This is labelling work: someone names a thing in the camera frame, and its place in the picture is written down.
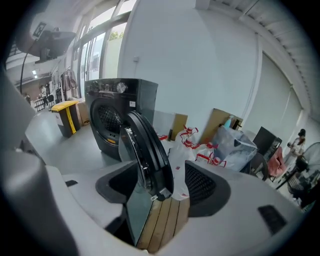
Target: plastic bag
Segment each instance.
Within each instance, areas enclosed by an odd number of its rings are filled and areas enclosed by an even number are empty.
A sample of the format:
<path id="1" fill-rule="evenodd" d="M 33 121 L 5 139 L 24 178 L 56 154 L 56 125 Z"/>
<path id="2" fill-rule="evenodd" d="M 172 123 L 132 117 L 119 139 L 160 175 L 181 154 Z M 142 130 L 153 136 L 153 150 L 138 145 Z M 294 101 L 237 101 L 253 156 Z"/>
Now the plastic bag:
<path id="1" fill-rule="evenodd" d="M 173 174 L 174 190 L 172 198 L 178 201 L 187 199 L 189 197 L 189 190 L 185 182 L 185 162 L 187 160 L 196 160 L 196 148 L 199 145 L 193 144 L 186 139 L 184 142 L 175 143 L 174 147 L 170 149 L 169 162 Z"/>
<path id="2" fill-rule="evenodd" d="M 198 142 L 198 137 L 196 137 L 196 134 L 199 132 L 198 128 L 192 128 L 192 127 L 184 127 L 184 130 L 179 131 L 178 134 L 175 136 L 175 142 L 176 145 L 179 145 L 180 142 L 184 143 L 186 139 L 189 139 L 193 144 L 196 144 Z"/>
<path id="3" fill-rule="evenodd" d="M 196 158 L 197 162 L 205 162 L 211 164 L 214 159 L 214 145 L 209 142 L 207 144 L 202 144 L 197 148 Z"/>
<path id="4" fill-rule="evenodd" d="M 217 145 L 214 157 L 219 159 L 219 164 L 225 161 L 225 168 L 237 172 L 257 153 L 257 146 L 242 131 L 223 126 L 217 130 L 212 142 Z"/>

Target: black mesh vent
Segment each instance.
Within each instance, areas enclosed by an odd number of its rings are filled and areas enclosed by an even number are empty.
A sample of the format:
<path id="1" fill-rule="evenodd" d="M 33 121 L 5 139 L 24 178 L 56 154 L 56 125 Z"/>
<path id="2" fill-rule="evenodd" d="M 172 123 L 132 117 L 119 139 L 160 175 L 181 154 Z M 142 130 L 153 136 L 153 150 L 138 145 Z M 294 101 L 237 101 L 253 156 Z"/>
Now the black mesh vent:
<path id="1" fill-rule="evenodd" d="M 98 108 L 98 115 L 105 129 L 112 133 L 120 134 L 122 121 L 114 110 L 108 106 L 100 106 Z"/>
<path id="2" fill-rule="evenodd" d="M 191 206 L 210 197 L 216 188 L 211 178 L 188 164 L 185 165 L 185 184 L 189 190 Z"/>

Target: wooden slat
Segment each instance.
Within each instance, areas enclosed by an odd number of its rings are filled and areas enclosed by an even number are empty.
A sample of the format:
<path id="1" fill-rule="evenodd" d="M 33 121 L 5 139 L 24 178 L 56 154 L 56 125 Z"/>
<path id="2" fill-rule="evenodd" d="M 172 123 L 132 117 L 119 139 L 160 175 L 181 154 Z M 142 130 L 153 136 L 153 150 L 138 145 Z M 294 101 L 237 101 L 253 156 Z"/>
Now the wooden slat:
<path id="1" fill-rule="evenodd" d="M 179 212 L 179 204 L 180 201 L 175 199 L 171 200 L 169 215 L 166 221 L 160 248 L 165 246 L 174 237 Z"/>
<path id="2" fill-rule="evenodd" d="M 161 240 L 164 235 L 166 224 L 167 224 L 170 205 L 171 205 L 171 198 L 162 202 L 159 217 L 156 222 L 149 246 L 147 248 L 147 251 L 151 254 L 156 253 L 160 248 Z"/>
<path id="3" fill-rule="evenodd" d="M 185 223 L 188 221 L 189 207 L 190 207 L 189 198 L 180 201 L 178 217 L 175 224 L 175 231 L 174 231 L 175 236 L 179 233 L 179 231 L 183 228 Z"/>
<path id="4" fill-rule="evenodd" d="M 162 202 L 157 200 L 153 201 L 150 213 L 148 215 L 148 218 L 145 222 L 144 228 L 142 230 L 142 233 L 136 245 L 137 248 L 141 250 L 148 248 L 151 237 L 156 227 L 161 205 L 162 205 Z"/>

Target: wall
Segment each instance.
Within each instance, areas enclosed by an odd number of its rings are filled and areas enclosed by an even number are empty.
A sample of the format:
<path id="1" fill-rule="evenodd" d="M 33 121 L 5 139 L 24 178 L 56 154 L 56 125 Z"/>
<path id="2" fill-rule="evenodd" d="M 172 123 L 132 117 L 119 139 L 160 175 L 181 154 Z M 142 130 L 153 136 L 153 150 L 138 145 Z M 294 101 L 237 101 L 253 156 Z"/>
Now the wall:
<path id="1" fill-rule="evenodd" d="M 288 143 L 302 107 L 296 93 L 277 65 L 265 54 L 262 56 L 258 91 L 243 130 L 257 134 L 264 127 Z"/>
<path id="2" fill-rule="evenodd" d="M 118 77 L 158 83 L 155 109 L 188 115 L 187 124 L 200 131 L 213 108 L 242 117 L 257 71 L 255 33 L 223 14 L 196 10 L 195 0 L 136 5 Z"/>
<path id="3" fill-rule="evenodd" d="M 41 93 L 40 86 L 45 86 L 51 77 L 44 77 L 41 79 L 33 80 L 22 85 L 22 94 L 29 94 L 32 101 L 35 101 L 39 94 Z"/>

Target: trash bin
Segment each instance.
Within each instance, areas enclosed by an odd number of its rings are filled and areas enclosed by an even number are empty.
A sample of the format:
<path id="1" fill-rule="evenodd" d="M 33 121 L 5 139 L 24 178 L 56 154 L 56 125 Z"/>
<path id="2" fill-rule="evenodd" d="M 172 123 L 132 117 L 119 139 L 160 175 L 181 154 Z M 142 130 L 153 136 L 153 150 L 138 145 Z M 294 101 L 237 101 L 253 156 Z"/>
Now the trash bin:
<path id="1" fill-rule="evenodd" d="M 54 105 L 51 112 L 55 114 L 55 120 L 64 137 L 70 138 L 80 129 L 77 116 L 77 100 L 67 100 Z"/>

